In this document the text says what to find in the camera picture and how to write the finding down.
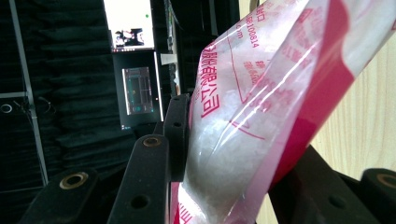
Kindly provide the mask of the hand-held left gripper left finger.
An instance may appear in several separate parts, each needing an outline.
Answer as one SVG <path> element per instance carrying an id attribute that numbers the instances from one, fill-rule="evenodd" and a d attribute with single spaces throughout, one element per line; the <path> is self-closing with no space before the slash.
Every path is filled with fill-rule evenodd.
<path id="1" fill-rule="evenodd" d="M 178 184 L 189 145 L 190 96 L 171 99 L 154 133 L 134 144 L 107 224 L 179 224 Z"/>

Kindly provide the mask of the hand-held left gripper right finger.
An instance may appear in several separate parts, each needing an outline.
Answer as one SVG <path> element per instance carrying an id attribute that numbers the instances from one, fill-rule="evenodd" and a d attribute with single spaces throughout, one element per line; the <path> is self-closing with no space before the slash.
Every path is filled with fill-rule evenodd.
<path id="1" fill-rule="evenodd" d="M 269 196 L 278 224 L 380 224 L 313 147 Z"/>

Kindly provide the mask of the pink plastic seasoning bag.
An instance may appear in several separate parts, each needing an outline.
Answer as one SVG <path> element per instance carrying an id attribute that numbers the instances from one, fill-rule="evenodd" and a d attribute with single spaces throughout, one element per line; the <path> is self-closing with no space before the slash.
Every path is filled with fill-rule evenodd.
<path id="1" fill-rule="evenodd" d="M 265 0 L 205 47 L 172 224 L 254 224 L 356 77 L 396 0 Z"/>

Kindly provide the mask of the dark monitor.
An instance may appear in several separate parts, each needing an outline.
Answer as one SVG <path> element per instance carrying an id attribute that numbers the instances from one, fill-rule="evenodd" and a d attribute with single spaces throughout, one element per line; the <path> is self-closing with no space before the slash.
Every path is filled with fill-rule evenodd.
<path id="1" fill-rule="evenodd" d="M 120 112 L 120 127 L 163 121 L 157 56 L 153 50 L 112 55 Z"/>

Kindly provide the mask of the grey metal pole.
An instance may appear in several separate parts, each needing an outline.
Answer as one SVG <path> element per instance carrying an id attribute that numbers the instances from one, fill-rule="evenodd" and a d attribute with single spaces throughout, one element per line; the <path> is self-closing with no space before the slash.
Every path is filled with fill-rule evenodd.
<path id="1" fill-rule="evenodd" d="M 21 62 L 21 73 L 22 73 L 24 92 L 28 100 L 28 109 L 27 109 L 29 116 L 28 120 L 31 122 L 31 126 L 33 129 L 33 134 L 35 138 L 35 149 L 38 157 L 38 164 L 39 164 L 43 186 L 47 186 L 49 183 L 49 178 L 48 178 L 47 166 L 45 162 L 44 149 L 42 146 L 42 139 L 39 130 L 38 117 L 35 109 L 35 99 L 34 99 L 28 64 L 25 55 L 25 49 L 21 35 L 21 26 L 18 18 L 18 10 L 15 0 L 8 0 L 8 3 L 10 6 L 11 18 L 13 22 L 18 53 Z"/>

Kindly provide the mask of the bright monitor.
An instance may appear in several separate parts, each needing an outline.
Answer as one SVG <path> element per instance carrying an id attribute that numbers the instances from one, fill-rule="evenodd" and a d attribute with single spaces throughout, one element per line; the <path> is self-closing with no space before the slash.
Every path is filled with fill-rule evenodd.
<path id="1" fill-rule="evenodd" d="M 113 52 L 154 49 L 150 0 L 103 0 Z"/>

